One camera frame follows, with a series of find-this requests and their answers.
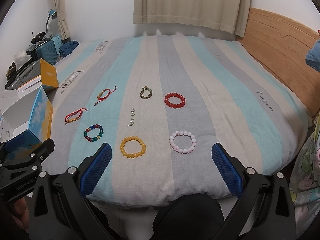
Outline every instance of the hand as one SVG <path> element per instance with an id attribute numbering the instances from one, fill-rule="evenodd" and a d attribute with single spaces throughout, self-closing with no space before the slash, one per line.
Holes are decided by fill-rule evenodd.
<path id="1" fill-rule="evenodd" d="M 14 221 L 17 223 L 17 225 L 28 232 L 29 227 L 29 209 L 26 203 L 26 200 L 24 198 L 21 198 L 13 203 L 13 208 L 17 212 L 17 214 L 20 215 L 20 218 L 13 216 Z"/>

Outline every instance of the beige curtain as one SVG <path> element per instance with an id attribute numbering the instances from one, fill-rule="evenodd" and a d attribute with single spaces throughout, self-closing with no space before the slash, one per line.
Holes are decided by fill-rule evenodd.
<path id="1" fill-rule="evenodd" d="M 134 0 L 133 23 L 181 23 L 243 37 L 251 0 Z"/>
<path id="2" fill-rule="evenodd" d="M 65 0 L 52 0 L 52 2 L 54 3 L 55 8 L 58 12 L 57 20 L 61 38 L 62 40 L 65 40 L 70 37 L 66 16 Z"/>

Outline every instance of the cardboard box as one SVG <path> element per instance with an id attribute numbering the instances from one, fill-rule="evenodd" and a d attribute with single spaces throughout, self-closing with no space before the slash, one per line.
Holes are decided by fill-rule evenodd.
<path id="1" fill-rule="evenodd" d="M 10 151 L 8 160 L 28 156 L 50 138 L 52 111 L 43 87 L 23 97 L 17 90 L 0 91 L 0 141 L 9 141 L 20 134 L 24 137 L 24 143 Z"/>
<path id="2" fill-rule="evenodd" d="M 46 92 L 59 87 L 56 68 L 42 58 L 40 59 L 40 73 L 41 74 L 39 76 L 29 80 L 18 88 L 20 97 L 30 93 L 40 86 L 42 86 Z"/>

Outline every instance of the blue cloth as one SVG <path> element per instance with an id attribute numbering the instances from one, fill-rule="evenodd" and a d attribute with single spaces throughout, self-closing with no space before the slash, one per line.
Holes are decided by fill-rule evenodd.
<path id="1" fill-rule="evenodd" d="M 306 55 L 306 64 L 320 72 L 320 39 Z"/>
<path id="2" fill-rule="evenodd" d="M 60 47 L 60 56 L 66 57 L 78 46 L 80 43 L 77 41 L 68 41 Z"/>
<path id="3" fill-rule="evenodd" d="M 54 46 L 56 47 L 57 54 L 60 55 L 60 47 L 62 46 L 62 39 L 60 35 L 56 35 L 52 38 Z"/>

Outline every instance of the striped bedsheet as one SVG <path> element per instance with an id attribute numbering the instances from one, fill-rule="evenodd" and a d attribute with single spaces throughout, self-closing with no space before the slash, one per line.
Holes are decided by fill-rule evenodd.
<path id="1" fill-rule="evenodd" d="M 64 172 L 109 143 L 112 160 L 88 196 L 96 201 L 139 207 L 165 205 L 185 194 L 225 197 L 229 191 L 211 158 L 214 143 L 220 142 L 245 167 L 272 174 L 295 157 L 312 124 L 297 96 L 239 42 L 188 36 L 97 40 L 81 43 L 56 68 L 55 151 L 43 166 L 50 174 Z M 108 99 L 94 106 L 102 90 L 115 86 Z M 153 91 L 148 100 L 139 96 L 144 86 Z M 164 96 L 170 92 L 182 94 L 186 105 L 166 106 Z M 64 117 L 82 107 L 89 111 L 65 125 Z M 131 108 L 135 120 L 128 127 Z M 88 142 L 83 133 L 93 124 L 102 125 L 104 134 Z M 196 136 L 192 153 L 170 147 L 169 136 L 176 130 Z M 145 142 L 143 156 L 121 154 L 120 143 L 128 136 Z M 186 136 L 175 143 L 191 145 Z M 137 152 L 138 145 L 130 142 L 125 149 Z"/>

